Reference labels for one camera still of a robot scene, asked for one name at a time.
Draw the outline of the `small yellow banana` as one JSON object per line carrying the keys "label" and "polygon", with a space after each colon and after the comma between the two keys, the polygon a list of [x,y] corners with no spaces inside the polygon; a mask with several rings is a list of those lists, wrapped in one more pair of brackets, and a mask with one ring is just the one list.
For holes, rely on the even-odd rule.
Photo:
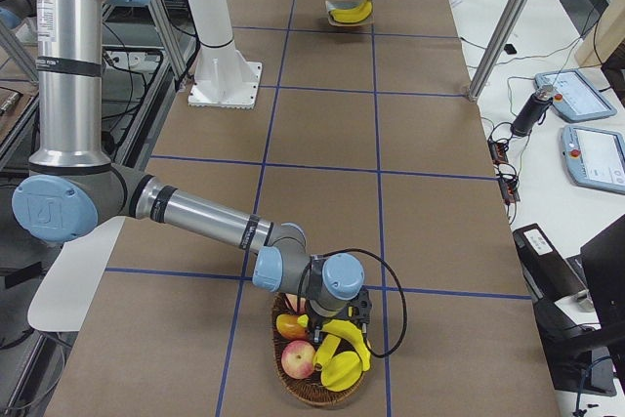
{"label": "small yellow banana", "polygon": [[317,348],[312,364],[315,371],[321,371],[336,353],[342,339],[332,334],[326,334],[320,346]]}

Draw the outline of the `grey square plate orange rim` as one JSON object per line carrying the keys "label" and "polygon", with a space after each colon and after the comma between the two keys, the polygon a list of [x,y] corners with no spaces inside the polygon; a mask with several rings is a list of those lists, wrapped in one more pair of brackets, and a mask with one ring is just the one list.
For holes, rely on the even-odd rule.
{"label": "grey square plate orange rim", "polygon": [[372,0],[326,0],[325,9],[330,25],[359,27],[373,23]]}

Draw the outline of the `wicker fruit basket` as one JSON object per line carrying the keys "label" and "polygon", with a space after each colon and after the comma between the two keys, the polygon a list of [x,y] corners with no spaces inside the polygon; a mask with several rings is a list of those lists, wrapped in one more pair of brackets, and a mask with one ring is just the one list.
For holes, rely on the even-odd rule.
{"label": "wicker fruit basket", "polygon": [[[362,372],[361,377],[353,386],[345,391],[338,393],[326,390],[321,385],[321,371],[314,371],[310,377],[305,379],[293,379],[284,372],[281,366],[282,352],[284,351],[286,346],[292,341],[282,338],[276,330],[275,319],[279,314],[282,313],[293,314],[299,317],[298,314],[292,313],[286,307],[284,294],[277,294],[274,296],[271,307],[273,355],[276,373],[285,390],[287,390],[289,394],[296,397],[298,400],[314,407],[335,406],[353,395],[363,382],[365,371]],[[311,345],[313,345],[315,351],[319,346],[319,344],[314,344],[308,339],[304,341],[307,341]],[[342,340],[334,356],[336,354],[348,351],[354,352],[354,349],[347,341]]]}

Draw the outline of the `orange red mango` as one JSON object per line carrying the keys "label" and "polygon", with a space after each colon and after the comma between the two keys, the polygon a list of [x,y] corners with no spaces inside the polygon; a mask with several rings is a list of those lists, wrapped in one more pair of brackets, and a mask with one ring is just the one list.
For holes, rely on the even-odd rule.
{"label": "orange red mango", "polygon": [[275,319],[275,327],[278,334],[289,341],[307,340],[308,331],[298,323],[299,317],[293,314],[282,313]]}

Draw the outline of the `yellow starfruit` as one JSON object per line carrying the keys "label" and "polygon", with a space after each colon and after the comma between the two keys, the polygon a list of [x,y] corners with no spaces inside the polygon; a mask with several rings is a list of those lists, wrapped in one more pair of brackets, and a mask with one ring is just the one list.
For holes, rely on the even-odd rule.
{"label": "yellow starfruit", "polygon": [[342,392],[353,386],[362,372],[359,355],[352,351],[342,352],[333,356],[321,370],[321,385],[331,392]]}

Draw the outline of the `red apple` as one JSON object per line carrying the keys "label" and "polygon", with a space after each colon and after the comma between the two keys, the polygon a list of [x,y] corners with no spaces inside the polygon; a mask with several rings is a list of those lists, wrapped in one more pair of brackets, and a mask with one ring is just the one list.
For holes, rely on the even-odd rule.
{"label": "red apple", "polygon": [[285,294],[285,305],[294,314],[304,314],[306,312],[306,299],[295,294]]}

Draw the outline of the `pink peach apple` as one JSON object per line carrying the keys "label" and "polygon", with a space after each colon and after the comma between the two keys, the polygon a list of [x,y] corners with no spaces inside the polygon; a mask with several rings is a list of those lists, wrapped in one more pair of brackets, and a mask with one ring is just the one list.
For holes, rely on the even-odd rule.
{"label": "pink peach apple", "polygon": [[314,354],[315,348],[309,342],[304,340],[292,341],[282,352],[282,369],[293,379],[308,378],[314,372]]}

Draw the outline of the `small black puck device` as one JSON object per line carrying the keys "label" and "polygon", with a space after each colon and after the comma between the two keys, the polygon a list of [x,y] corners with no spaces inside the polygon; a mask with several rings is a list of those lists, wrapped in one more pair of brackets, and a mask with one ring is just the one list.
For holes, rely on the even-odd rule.
{"label": "small black puck device", "polygon": [[514,45],[513,45],[513,44],[507,43],[507,44],[504,46],[504,52],[505,52],[507,55],[515,55],[515,54],[517,53],[517,50],[516,50],[516,48],[514,47]]}

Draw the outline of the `far teach pendant tablet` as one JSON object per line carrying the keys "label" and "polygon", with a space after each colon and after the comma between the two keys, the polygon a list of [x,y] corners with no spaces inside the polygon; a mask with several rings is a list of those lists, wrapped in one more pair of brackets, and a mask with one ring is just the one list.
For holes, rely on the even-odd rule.
{"label": "far teach pendant tablet", "polygon": [[578,69],[538,73],[534,81],[537,88],[551,85],[562,96],[554,99],[553,108],[567,122],[605,119],[616,114],[616,108]]}

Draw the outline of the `teach pendant tablet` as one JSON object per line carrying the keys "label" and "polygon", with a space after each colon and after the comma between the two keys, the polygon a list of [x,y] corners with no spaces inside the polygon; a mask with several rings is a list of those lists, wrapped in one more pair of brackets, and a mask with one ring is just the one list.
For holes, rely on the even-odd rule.
{"label": "teach pendant tablet", "polygon": [[566,170],[575,184],[624,193],[624,138],[617,132],[566,125],[561,134]]}
{"label": "teach pendant tablet", "polygon": [[551,85],[562,96],[554,99],[553,108],[567,122],[605,119],[616,114],[616,108],[578,69],[538,73],[534,81],[537,88]]}

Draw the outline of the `black computer monitor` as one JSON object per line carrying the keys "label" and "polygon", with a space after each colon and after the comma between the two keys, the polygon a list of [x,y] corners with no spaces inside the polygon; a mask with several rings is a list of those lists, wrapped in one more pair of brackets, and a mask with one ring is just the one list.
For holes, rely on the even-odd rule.
{"label": "black computer monitor", "polygon": [[624,320],[624,217],[581,247],[582,268],[602,326]]}

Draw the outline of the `near teach pendant tablet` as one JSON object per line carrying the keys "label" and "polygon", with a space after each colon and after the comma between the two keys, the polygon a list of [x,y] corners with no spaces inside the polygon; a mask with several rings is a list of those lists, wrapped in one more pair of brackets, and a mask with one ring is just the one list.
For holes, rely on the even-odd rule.
{"label": "near teach pendant tablet", "polygon": [[566,125],[561,134],[566,170],[575,184],[624,193],[624,138],[617,132]]}

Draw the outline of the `white chair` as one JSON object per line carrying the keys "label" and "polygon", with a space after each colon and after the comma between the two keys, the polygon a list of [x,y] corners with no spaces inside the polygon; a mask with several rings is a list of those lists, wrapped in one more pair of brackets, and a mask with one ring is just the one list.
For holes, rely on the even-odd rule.
{"label": "white chair", "polygon": [[81,329],[123,224],[122,217],[115,217],[63,245],[28,308],[27,320],[33,329]]}

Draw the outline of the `aluminium frame post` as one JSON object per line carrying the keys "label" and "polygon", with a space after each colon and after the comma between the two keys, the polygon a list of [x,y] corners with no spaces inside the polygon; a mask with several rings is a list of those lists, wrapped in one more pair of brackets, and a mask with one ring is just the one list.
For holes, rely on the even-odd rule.
{"label": "aluminium frame post", "polygon": [[516,25],[527,0],[508,0],[468,88],[467,98],[476,103]]}

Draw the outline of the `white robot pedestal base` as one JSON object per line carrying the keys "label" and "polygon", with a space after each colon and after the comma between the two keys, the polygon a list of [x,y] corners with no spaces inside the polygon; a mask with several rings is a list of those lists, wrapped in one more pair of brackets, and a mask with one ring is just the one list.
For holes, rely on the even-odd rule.
{"label": "white robot pedestal base", "polygon": [[227,0],[188,0],[200,51],[188,103],[249,109],[255,105],[263,66],[238,51]]}

